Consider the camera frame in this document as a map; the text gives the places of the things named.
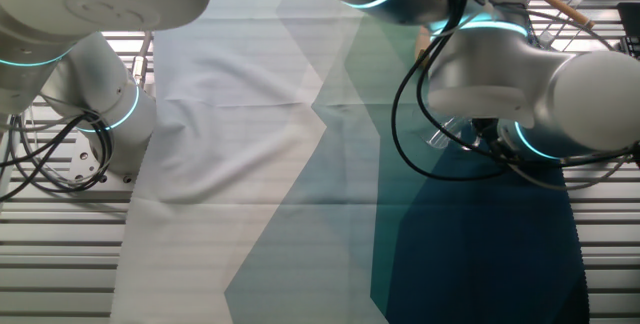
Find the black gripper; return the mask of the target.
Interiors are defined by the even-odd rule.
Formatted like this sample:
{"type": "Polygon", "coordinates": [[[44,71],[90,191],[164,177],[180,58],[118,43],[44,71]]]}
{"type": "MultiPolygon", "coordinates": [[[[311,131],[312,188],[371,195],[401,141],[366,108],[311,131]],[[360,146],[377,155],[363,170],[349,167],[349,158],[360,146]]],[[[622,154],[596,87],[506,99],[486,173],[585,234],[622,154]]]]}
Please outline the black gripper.
{"type": "Polygon", "coordinates": [[[473,119],[472,127],[480,139],[476,153],[486,157],[505,157],[507,146],[499,134],[497,119],[473,119]]]}

